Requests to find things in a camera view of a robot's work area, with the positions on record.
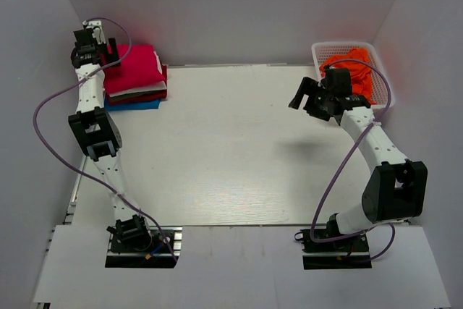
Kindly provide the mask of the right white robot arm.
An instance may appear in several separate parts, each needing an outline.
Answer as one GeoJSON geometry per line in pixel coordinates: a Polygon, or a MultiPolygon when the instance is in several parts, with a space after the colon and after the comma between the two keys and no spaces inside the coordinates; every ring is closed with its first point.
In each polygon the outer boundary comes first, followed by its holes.
{"type": "Polygon", "coordinates": [[[374,112],[366,97],[353,93],[348,69],[328,68],[320,82],[304,77],[289,107],[303,108],[323,121],[335,119],[354,141],[329,182],[329,190],[355,151],[362,154],[370,170],[360,202],[332,215],[322,237],[311,231],[313,242],[343,250],[353,237],[379,224],[422,214],[428,181],[426,165],[411,160],[392,143],[380,123],[384,112],[374,112]]]}

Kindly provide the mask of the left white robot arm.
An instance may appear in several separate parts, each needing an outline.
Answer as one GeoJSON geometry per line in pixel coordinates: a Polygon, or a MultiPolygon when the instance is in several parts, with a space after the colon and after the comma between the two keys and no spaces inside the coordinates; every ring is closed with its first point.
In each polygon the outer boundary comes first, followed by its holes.
{"type": "Polygon", "coordinates": [[[127,202],[127,185],[121,165],[122,137],[104,107],[105,64],[120,64],[116,41],[106,39],[100,20],[85,21],[74,32],[71,61],[79,84],[76,112],[68,117],[69,126],[82,150],[98,169],[109,188],[114,225],[107,230],[125,247],[146,250],[153,241],[145,219],[134,203],[127,202]]]}

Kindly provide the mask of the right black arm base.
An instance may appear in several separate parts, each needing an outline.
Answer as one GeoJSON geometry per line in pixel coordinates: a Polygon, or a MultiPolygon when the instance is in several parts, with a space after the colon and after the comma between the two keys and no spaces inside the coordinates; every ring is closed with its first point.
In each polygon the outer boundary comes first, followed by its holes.
{"type": "Polygon", "coordinates": [[[304,270],[346,270],[372,268],[367,238],[357,236],[338,242],[315,243],[310,230],[301,229],[294,240],[302,245],[304,270]]]}

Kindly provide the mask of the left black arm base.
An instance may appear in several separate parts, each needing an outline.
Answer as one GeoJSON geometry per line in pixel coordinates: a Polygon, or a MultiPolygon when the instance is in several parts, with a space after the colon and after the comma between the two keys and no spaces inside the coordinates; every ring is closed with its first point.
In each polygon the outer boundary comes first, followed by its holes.
{"type": "Polygon", "coordinates": [[[106,268],[130,269],[172,269],[177,262],[172,258],[167,243],[179,259],[182,246],[182,228],[167,227],[163,230],[166,238],[163,239],[157,229],[151,229],[151,237],[141,247],[123,245],[111,235],[106,253],[106,268]]]}

